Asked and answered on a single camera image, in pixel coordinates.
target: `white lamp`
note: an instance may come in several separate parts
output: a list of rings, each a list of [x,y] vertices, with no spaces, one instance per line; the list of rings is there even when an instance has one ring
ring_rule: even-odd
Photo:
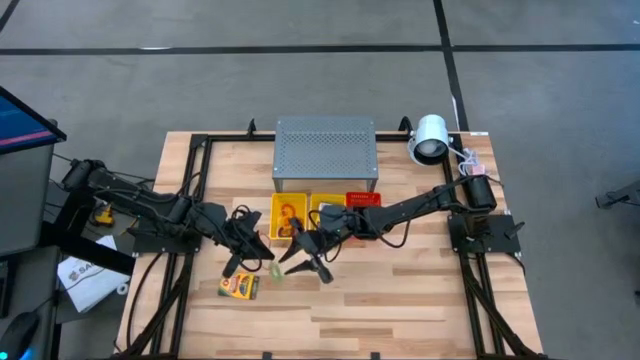
[[[419,165],[440,164],[449,154],[449,133],[444,119],[427,115],[420,119],[418,129],[411,133],[407,149],[411,159]]]

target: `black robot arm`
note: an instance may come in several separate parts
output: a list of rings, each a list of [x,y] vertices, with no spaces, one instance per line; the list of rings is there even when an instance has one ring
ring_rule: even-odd
[[[232,253],[223,272],[225,277],[230,277],[244,260],[274,258],[253,230],[261,216],[257,211],[246,209],[240,211],[240,216],[227,218],[224,206],[196,202],[183,194],[184,186],[176,194],[159,194],[109,171],[98,160],[73,160],[62,185],[66,190],[85,191],[149,220],[157,236],[183,241],[195,234],[225,246]]]
[[[455,187],[462,184],[467,184],[467,188],[473,189],[473,198],[469,202],[477,207],[468,207],[452,196]],[[298,229],[298,233],[280,262],[304,250],[311,259],[294,266],[285,274],[304,270],[315,271],[322,282],[327,284],[333,281],[333,276],[324,266],[322,256],[331,249],[341,246],[352,236],[361,240],[382,239],[386,242],[383,235],[391,231],[395,225],[407,223],[408,226],[412,219],[436,211],[488,213],[495,207],[496,201],[486,176],[461,177],[450,184],[437,186],[425,194],[387,207],[348,209],[344,206],[325,206],[322,211],[319,211],[320,226],[316,230],[304,231],[301,224],[294,220],[292,225]],[[390,246],[400,247],[401,245],[391,244]]]

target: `wooden tabletop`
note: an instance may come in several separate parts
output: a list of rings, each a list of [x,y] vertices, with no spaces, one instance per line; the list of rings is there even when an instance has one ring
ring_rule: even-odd
[[[191,134],[167,134],[155,191],[180,188]],[[461,136],[464,146],[476,150],[480,162],[499,178],[489,137]],[[272,142],[214,143],[205,193],[205,201],[223,204],[228,213],[241,204],[262,212],[257,230],[264,234],[268,234],[274,192],[273,146]],[[377,149],[380,178],[376,191],[382,194],[383,205],[444,183],[442,167],[416,165],[407,155],[406,143],[378,143]],[[364,187],[364,181],[284,183],[287,192],[345,193],[365,191]],[[501,212],[506,209],[503,191],[494,184],[493,192],[498,200],[496,211]],[[335,277],[328,285],[310,272],[287,276],[278,284],[261,270],[260,290],[252,301],[217,295],[229,251],[203,239],[191,277],[180,357],[257,358],[263,351],[272,352],[275,358],[368,358],[371,352],[380,352],[382,358],[474,357],[460,265],[451,250],[446,217],[447,213],[440,212],[414,220],[401,249],[380,241],[347,241],[337,260],[327,264]],[[399,242],[403,231],[402,225],[397,226],[387,238]],[[278,259],[287,244],[264,238]],[[133,319],[134,337],[157,309],[166,257],[156,263],[141,291]],[[121,348],[125,348],[133,293],[152,258],[145,255],[136,261],[118,334]],[[304,259],[300,253],[281,268],[284,271]],[[497,307],[524,343],[541,352],[522,269],[506,255],[489,254],[487,260]],[[488,321],[484,311],[480,313],[486,347],[491,351]],[[172,324],[173,312],[165,325],[163,350],[168,350]]]

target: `green object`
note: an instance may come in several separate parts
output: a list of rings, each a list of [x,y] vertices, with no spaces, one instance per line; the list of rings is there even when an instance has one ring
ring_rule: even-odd
[[[280,266],[277,262],[272,261],[271,264],[269,264],[269,275],[277,282],[284,280],[284,275],[282,275],[282,271],[280,271]]]

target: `yellow container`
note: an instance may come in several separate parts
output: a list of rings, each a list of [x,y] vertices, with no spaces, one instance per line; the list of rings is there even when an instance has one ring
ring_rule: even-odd
[[[320,204],[342,205],[346,206],[347,196],[344,194],[311,194],[311,209],[320,210]],[[320,215],[318,213],[311,214],[313,221],[318,224]],[[315,229],[313,223],[309,223],[310,229]]]
[[[300,219],[307,228],[307,194],[275,193],[271,195],[271,225],[269,237],[272,240],[291,240],[294,229],[289,224],[290,217]]]

